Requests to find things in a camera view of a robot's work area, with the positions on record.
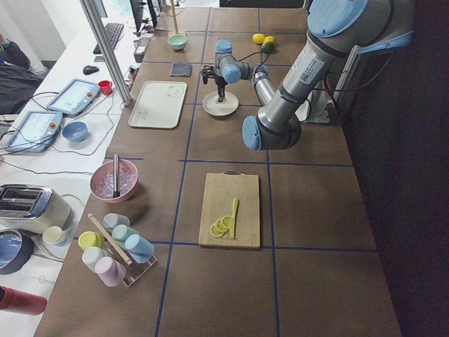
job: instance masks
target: white tray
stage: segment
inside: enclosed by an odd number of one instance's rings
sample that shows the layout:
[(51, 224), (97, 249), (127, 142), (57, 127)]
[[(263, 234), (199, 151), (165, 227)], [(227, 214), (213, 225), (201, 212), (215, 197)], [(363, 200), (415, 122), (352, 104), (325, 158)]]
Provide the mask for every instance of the white tray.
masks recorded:
[(186, 89), (185, 82), (146, 81), (140, 89), (128, 124), (134, 128), (176, 127)]

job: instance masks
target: wooden cutting board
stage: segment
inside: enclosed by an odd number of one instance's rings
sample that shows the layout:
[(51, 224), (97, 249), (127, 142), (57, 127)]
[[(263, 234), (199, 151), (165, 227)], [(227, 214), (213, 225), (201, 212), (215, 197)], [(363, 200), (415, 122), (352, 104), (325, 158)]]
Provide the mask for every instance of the wooden cutting board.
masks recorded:
[[(224, 216), (232, 216), (234, 198), (239, 198), (235, 238), (229, 236), (229, 231), (222, 237), (214, 237), (209, 232), (210, 226)], [(260, 247), (259, 176), (234, 172), (206, 174), (198, 243), (200, 246)]]

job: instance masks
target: blue cup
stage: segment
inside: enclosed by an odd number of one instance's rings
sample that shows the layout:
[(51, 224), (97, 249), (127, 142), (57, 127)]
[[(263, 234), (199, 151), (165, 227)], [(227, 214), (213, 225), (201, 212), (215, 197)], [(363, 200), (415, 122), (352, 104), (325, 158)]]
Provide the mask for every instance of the blue cup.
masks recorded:
[(154, 246), (138, 234), (132, 234), (126, 239), (125, 249), (137, 263), (147, 262), (154, 253)]
[(125, 241), (127, 238), (129, 238), (131, 235), (137, 234), (139, 235), (139, 232), (137, 230), (134, 230), (131, 227), (128, 227), (126, 225), (117, 225), (112, 230), (112, 239), (115, 240), (115, 242), (122, 248), (126, 249), (125, 247)]

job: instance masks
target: silver toaster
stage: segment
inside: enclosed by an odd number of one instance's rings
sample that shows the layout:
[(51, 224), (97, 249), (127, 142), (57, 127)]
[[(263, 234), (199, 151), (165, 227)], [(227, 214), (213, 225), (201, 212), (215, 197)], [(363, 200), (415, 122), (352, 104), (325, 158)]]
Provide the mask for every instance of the silver toaster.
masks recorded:
[(42, 234), (51, 226), (63, 227), (71, 210), (49, 187), (0, 186), (0, 223), (6, 227)]

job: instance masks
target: cup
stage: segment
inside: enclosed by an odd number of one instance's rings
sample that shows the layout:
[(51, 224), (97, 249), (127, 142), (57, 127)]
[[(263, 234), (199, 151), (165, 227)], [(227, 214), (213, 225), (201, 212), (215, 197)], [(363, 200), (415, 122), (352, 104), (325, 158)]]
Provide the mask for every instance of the cup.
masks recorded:
[(100, 87), (100, 91), (103, 95), (110, 95), (112, 92), (112, 82), (111, 81), (101, 81), (98, 83), (98, 86)]
[(125, 248), (125, 241), (127, 238), (129, 238), (133, 234), (139, 234), (137, 230), (134, 230), (131, 227), (125, 226), (125, 225), (117, 225), (112, 230), (112, 239), (115, 240), (115, 242), (122, 248)]
[(154, 253), (154, 246), (138, 234), (130, 235), (125, 241), (125, 248), (137, 263), (147, 262)]
[(46, 306), (45, 297), (0, 286), (0, 310), (37, 316)]
[(89, 247), (105, 247), (105, 238), (97, 232), (91, 232), (90, 230), (81, 234), (78, 238), (78, 245), (84, 251)]
[(51, 226), (42, 234), (42, 239), (46, 244), (62, 247), (69, 243), (69, 238), (61, 227)]
[(112, 232), (117, 225), (131, 226), (131, 222), (127, 216), (121, 214), (109, 213), (103, 218), (103, 227)]
[(105, 256), (112, 257), (111, 253), (106, 249), (92, 246), (84, 251), (82, 260), (87, 268), (95, 272), (95, 265), (101, 258), (104, 258)]
[(126, 275), (126, 268), (109, 256), (98, 260), (95, 272), (107, 286), (118, 286)]

